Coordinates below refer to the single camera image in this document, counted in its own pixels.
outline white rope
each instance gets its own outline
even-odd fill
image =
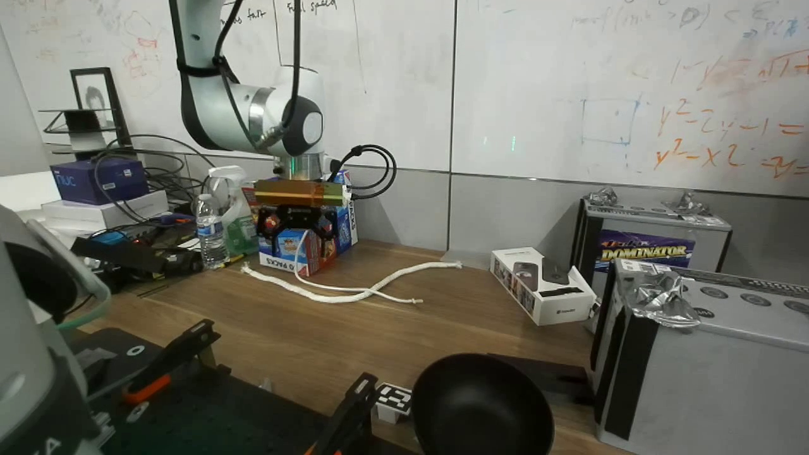
[[[308,282],[305,279],[301,278],[301,276],[298,274],[298,255],[299,255],[299,252],[300,252],[301,245],[303,245],[303,241],[306,239],[306,234],[307,233],[308,233],[308,231],[304,232],[303,236],[301,237],[301,241],[298,244],[298,249],[295,250],[295,260],[294,260],[294,266],[293,266],[293,271],[294,271],[295,277],[298,280],[300,280],[302,283],[306,283],[306,284],[308,284],[310,286],[318,287],[320,289],[327,289],[327,290],[330,290],[330,291],[350,291],[350,292],[358,291],[358,292],[360,292],[359,294],[355,294],[353,296],[322,296],[320,294],[315,294],[314,292],[303,289],[302,287],[295,286],[294,284],[288,283],[288,282],[286,282],[286,281],[284,281],[282,279],[278,279],[278,278],[275,278],[273,276],[269,276],[269,275],[265,275],[265,274],[256,272],[253,269],[251,269],[250,266],[248,266],[247,264],[244,264],[242,266],[242,272],[252,276],[255,279],[259,279],[261,281],[266,281],[267,283],[276,284],[276,285],[278,285],[280,287],[283,287],[287,291],[294,292],[295,294],[298,294],[300,296],[304,296],[304,297],[306,297],[306,298],[308,298],[310,300],[314,300],[316,302],[323,302],[325,304],[343,304],[343,303],[349,303],[349,302],[358,302],[359,300],[363,300],[363,299],[365,299],[365,298],[367,298],[369,296],[372,296],[372,295],[381,296],[381,297],[383,297],[385,299],[392,300],[394,302],[399,302],[399,303],[419,304],[419,303],[423,302],[424,300],[421,300],[421,299],[407,299],[407,300],[406,299],[399,299],[397,297],[392,297],[392,296],[389,296],[387,294],[383,294],[382,292],[379,292],[379,289],[387,286],[391,281],[393,281],[393,280],[395,280],[395,279],[397,279],[397,278],[399,278],[401,276],[404,276],[404,275],[407,275],[407,274],[412,274],[413,272],[418,272],[420,270],[427,270],[427,269],[460,269],[461,267],[463,267],[460,262],[425,262],[424,264],[419,264],[417,266],[412,266],[412,267],[408,267],[406,269],[398,270],[398,271],[390,274],[385,279],[383,279],[379,283],[376,283],[374,286],[372,286],[370,288],[365,288],[365,287],[336,287],[336,286],[326,286],[324,284],[318,284],[318,283],[311,283],[311,282]]]

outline cardboard box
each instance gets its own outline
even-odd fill
[[[595,302],[595,293],[575,267],[566,285],[542,279],[542,254],[533,248],[492,252],[489,271],[537,325],[584,321]]]
[[[128,201],[149,193],[143,164],[135,159],[107,158],[100,161],[99,184],[95,181],[96,162],[91,159],[51,166],[62,200],[84,204],[109,204],[101,188],[114,201]]]
[[[348,171],[342,170],[334,179],[335,183],[350,185],[351,180]],[[258,204],[253,187],[246,185],[242,187],[244,197],[248,200],[254,221],[258,220]],[[324,207],[326,210],[337,211],[337,238],[325,242],[325,253],[320,238],[310,232],[307,235],[306,244],[301,248],[298,263],[295,264],[295,250],[298,248],[300,239],[303,236],[302,229],[286,229],[278,235],[276,241],[276,253],[273,254],[272,245],[259,236],[259,261],[260,264],[274,269],[293,271],[298,268],[301,276],[312,276],[318,270],[326,267],[337,256],[348,251],[357,243],[357,224],[354,216],[354,202],[348,202],[342,207]],[[331,224],[325,219],[320,220],[320,226],[326,231],[331,230]],[[277,223],[274,217],[268,219],[268,223]]]
[[[149,193],[126,202],[143,218],[151,218],[168,211],[168,200],[163,190]],[[54,201],[42,204],[42,213],[49,228],[97,232],[117,228],[134,221],[114,204],[95,206],[80,202]]]

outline white wall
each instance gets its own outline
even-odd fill
[[[0,176],[48,169],[45,146],[0,28]]]

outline spray bottle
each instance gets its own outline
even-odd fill
[[[222,166],[208,170],[213,182],[213,190],[225,181],[227,183],[227,210],[222,215],[222,225],[227,236],[227,251],[231,258],[258,251],[256,225],[250,213],[250,206],[242,193],[242,184],[247,173],[239,166]]]

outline water bottle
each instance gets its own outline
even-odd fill
[[[206,269],[217,269],[230,260],[219,204],[210,194],[200,194],[197,198],[197,237]]]

